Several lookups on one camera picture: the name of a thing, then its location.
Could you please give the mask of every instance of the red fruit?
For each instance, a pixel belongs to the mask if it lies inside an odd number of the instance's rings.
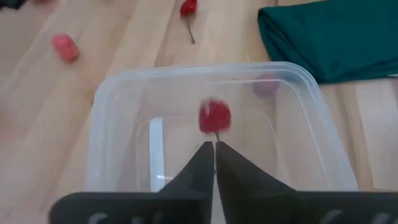
[[[64,62],[71,62],[80,54],[75,42],[66,34],[53,36],[52,45]]]
[[[267,81],[275,79],[275,76],[271,73],[263,74],[257,77],[257,80],[263,80],[262,82],[256,82],[253,84],[255,94],[258,96],[269,96],[273,95],[279,88],[278,81]]]
[[[182,17],[187,16],[188,14],[195,13],[198,7],[198,1],[197,0],[185,0],[184,3],[182,3],[181,8],[180,8],[180,15]]]
[[[199,128],[203,133],[219,133],[231,127],[231,110],[220,100],[204,101],[199,110]]]

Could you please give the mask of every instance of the red chili pepper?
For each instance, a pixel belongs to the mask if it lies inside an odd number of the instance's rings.
[[[204,101],[199,110],[199,128],[203,133],[215,133],[220,140],[219,133],[231,127],[231,110],[220,100]]]
[[[182,17],[187,17],[188,15],[194,14],[197,10],[198,7],[198,1],[197,0],[185,0],[184,3],[182,3],[181,8],[180,8],[180,15]],[[195,44],[195,39],[193,38],[192,31],[191,31],[191,25],[190,25],[190,20],[188,18],[188,30],[189,34],[191,36],[191,43]]]

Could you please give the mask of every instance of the wooden floor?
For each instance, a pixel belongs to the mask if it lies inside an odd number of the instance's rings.
[[[196,45],[179,16],[182,0],[50,0],[0,12],[0,223],[45,223],[57,198],[82,190],[90,111],[105,77],[267,61],[257,10],[305,3],[198,1]],[[57,32],[76,40],[82,52],[76,63],[65,65],[53,52]],[[322,86],[322,92],[359,188],[398,189],[398,81]]]

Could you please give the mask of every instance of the pepper stem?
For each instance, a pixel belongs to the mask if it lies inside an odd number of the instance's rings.
[[[215,134],[216,134],[217,141],[220,141],[220,134],[219,133],[215,133]]]
[[[188,24],[189,35],[191,36],[191,44],[195,44],[196,41],[193,38],[192,31],[191,31],[191,19],[190,19],[190,16],[188,16],[188,18],[187,18],[187,24]]]

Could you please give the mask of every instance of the green fabric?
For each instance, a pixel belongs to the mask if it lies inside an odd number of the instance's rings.
[[[398,73],[398,0],[329,0],[265,7],[258,23],[269,56],[318,83]]]

